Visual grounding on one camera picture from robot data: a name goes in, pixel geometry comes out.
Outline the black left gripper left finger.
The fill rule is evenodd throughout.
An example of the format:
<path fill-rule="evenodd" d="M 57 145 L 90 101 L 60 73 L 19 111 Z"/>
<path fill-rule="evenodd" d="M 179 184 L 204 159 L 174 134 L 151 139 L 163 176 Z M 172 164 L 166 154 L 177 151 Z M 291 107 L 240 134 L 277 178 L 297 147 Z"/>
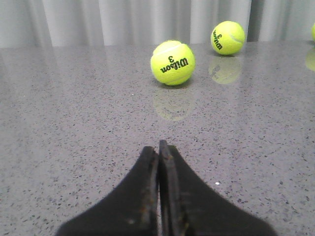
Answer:
<path fill-rule="evenodd" d="M 59 236 L 156 236 L 158 155 L 144 147 L 121 183 L 99 203 L 64 223 Z"/>

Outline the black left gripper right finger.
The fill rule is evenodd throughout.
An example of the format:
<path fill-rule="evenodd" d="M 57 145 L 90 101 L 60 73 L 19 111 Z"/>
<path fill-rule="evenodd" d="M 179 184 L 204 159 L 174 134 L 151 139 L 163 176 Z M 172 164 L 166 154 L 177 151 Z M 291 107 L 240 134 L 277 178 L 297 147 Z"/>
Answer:
<path fill-rule="evenodd" d="M 165 236 L 274 236 L 263 220 L 210 188 L 175 146 L 159 143 L 162 232 Z"/>

